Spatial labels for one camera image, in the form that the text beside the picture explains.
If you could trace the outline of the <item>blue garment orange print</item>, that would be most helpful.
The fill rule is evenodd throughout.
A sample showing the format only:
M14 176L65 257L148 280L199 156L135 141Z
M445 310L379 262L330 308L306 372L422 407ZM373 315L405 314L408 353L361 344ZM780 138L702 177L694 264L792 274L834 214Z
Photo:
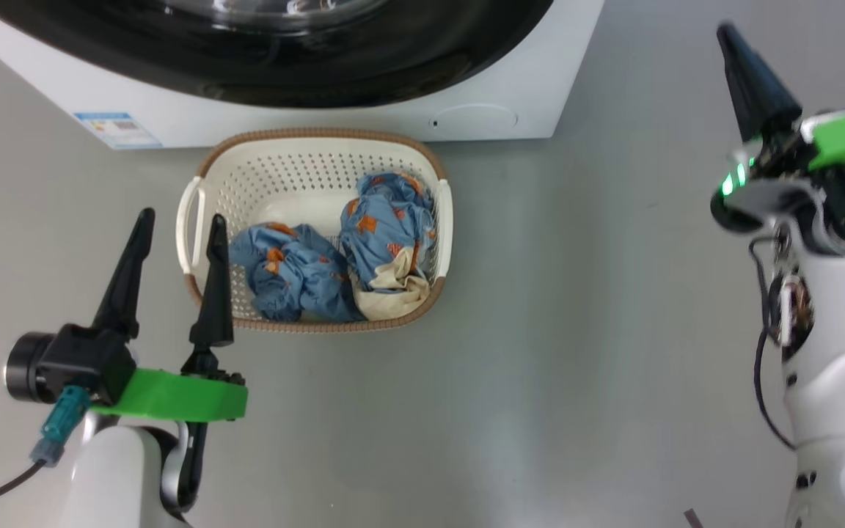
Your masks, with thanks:
M256 224L229 246L230 263L244 270L251 305L265 320L359 322L348 261L312 225Z

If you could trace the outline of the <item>blue and cream garment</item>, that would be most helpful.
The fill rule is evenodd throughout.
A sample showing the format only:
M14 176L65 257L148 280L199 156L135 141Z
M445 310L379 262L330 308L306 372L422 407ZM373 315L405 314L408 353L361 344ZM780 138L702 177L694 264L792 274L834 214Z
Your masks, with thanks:
M343 208L338 238L365 320L405 317L430 296L435 200L418 177L403 171L363 177Z

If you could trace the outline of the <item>cream laundry basket brown rim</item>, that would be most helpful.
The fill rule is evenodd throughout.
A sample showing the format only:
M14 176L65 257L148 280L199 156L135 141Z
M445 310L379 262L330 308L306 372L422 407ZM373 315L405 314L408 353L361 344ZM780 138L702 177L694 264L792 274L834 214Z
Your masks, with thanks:
M341 213L356 198L359 180L393 171L416 177L434 200L434 247L422 269L431 293L419 307L389 320L337 323L305 315L298 322L274 322L252 307L244 271L235 267L230 273L233 324L268 333L342 334L396 329L419 320L435 307L450 268L452 188L442 160L426 144L382 131L251 131L212 148L185 187L175 218L175 247L191 297L202 300L209 224L215 215L224 217L229 238L255 224L308 224L335 243Z

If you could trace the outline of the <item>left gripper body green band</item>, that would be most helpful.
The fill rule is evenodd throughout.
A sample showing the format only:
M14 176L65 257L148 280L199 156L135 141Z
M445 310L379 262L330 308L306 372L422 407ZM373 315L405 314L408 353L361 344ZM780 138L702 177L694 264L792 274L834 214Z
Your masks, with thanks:
M249 397L242 375L222 370L213 351L191 352L179 373L115 358L89 375L89 390L99 414L185 423L244 418Z

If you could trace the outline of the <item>white washing machine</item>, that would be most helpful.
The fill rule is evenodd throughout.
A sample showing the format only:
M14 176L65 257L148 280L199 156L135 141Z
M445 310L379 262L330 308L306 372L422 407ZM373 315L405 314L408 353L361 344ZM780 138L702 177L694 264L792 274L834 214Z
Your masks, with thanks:
M443 142L430 131L432 116L474 103L519 116L510 136L499 140L543 139L556 130L603 3L553 0L540 23L486 69L419 99L375 107L285 109L208 100L91 65L3 21L0 61L76 122L74 113L124 111L164 148L208 147L240 133L292 128L365 129Z

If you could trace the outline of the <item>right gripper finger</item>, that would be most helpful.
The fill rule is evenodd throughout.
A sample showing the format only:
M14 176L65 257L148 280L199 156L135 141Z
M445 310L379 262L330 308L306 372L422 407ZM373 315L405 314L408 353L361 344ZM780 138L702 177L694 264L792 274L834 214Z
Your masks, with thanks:
M715 37L742 142L791 130L802 107L775 71L730 21L719 23Z

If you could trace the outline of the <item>blue energy label sticker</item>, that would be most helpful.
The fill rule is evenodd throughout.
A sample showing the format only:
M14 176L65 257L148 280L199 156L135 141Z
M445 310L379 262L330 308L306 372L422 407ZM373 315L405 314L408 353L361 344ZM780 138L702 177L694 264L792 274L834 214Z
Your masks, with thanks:
M155 135L124 111L87 111L74 113L73 116L112 150L155 150L164 147Z

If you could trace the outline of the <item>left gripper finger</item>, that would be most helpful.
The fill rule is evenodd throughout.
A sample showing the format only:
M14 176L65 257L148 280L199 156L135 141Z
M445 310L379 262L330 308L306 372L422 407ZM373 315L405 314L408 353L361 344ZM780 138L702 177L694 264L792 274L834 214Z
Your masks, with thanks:
M155 219L154 208L143 208L138 214L103 300L98 305L93 328L114 331L127 339L138 337L140 325L137 309L143 265L150 255Z
M226 220L215 214L207 247L208 276L190 342L197 350L223 348L234 343L232 283Z

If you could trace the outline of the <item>dark glass washing machine door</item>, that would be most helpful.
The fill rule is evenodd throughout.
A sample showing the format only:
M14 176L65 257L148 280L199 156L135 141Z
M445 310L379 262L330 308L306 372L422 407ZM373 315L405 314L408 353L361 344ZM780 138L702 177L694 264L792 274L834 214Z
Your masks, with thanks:
M419 99L503 58L553 0L0 0L0 21L151 86L256 107Z

